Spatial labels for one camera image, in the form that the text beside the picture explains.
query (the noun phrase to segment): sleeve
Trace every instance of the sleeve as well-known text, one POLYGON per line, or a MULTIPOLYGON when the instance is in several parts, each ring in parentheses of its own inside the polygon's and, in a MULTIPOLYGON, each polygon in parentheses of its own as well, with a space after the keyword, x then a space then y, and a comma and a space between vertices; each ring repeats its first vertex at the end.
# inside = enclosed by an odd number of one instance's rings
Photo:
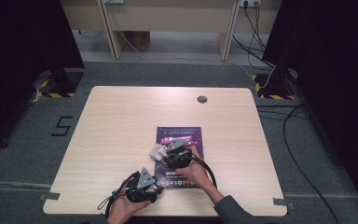
POLYGON ((231 195, 226 196, 214 206, 217 215, 225 224, 258 224, 256 217, 247 213, 231 195))
POLYGON ((94 220, 91 221, 90 224, 109 224, 104 218, 103 214, 98 215, 94 220))

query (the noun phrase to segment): power outlet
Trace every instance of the power outlet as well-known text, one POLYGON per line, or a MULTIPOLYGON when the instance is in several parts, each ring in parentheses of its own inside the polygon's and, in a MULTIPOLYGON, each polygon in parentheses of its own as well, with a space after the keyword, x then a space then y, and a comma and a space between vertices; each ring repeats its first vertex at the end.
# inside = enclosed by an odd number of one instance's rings
MULTIPOLYGON (((255 7, 256 4, 261 5, 261 0, 247 0, 248 1, 248 7, 255 7)), ((243 7, 243 3, 245 0, 241 0, 240 7, 243 7)))

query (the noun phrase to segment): magazine cover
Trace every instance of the magazine cover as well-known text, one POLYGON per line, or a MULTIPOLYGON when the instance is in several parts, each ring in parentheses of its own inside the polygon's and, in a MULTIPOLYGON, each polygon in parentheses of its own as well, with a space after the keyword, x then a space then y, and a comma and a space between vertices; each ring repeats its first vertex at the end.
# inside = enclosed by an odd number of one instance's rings
MULTIPOLYGON (((157 127, 157 143, 168 146, 175 139, 186 139, 185 147, 195 146, 203 158, 201 127, 157 127)), ((178 175, 160 161, 155 164, 156 184, 165 189, 196 189, 198 186, 178 175)))

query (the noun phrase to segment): desk leg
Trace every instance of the desk leg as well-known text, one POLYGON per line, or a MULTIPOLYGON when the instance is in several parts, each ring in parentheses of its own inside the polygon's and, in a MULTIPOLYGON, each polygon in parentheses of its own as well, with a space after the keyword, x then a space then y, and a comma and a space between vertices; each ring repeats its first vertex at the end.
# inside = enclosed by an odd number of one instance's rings
POLYGON ((109 12, 107 10, 106 4, 103 3, 103 0, 97 1, 101 10, 101 16, 103 17, 103 26, 105 26, 105 31, 109 42, 109 48, 112 52, 112 57, 115 60, 119 59, 121 56, 121 51, 124 48, 125 40, 123 36, 121 36, 119 31, 113 31, 111 23, 112 21, 109 17, 109 12))
POLYGON ((220 49, 220 58, 223 62, 227 61, 229 48, 231 45, 232 34, 234 33, 235 23, 237 22, 238 11, 240 9, 240 0, 234 0, 230 14, 230 20, 227 27, 227 33, 221 33, 217 37, 220 49))

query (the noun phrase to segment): person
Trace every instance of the person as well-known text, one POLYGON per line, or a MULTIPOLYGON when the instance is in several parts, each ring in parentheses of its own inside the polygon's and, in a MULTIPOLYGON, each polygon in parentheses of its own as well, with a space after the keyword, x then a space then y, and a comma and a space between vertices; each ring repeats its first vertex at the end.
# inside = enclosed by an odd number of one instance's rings
MULTIPOLYGON (((201 159, 196 147, 190 147, 192 153, 201 159)), ((179 175, 185 176, 188 180, 196 183, 205 191, 214 204, 214 210, 225 224, 258 224, 256 217, 247 213, 230 195, 223 196, 209 179, 203 166, 192 161, 186 168, 176 169, 179 175)), ((123 224, 140 209, 150 205, 150 201, 132 203, 127 197, 118 197, 110 208, 107 220, 98 216, 91 224, 123 224)))

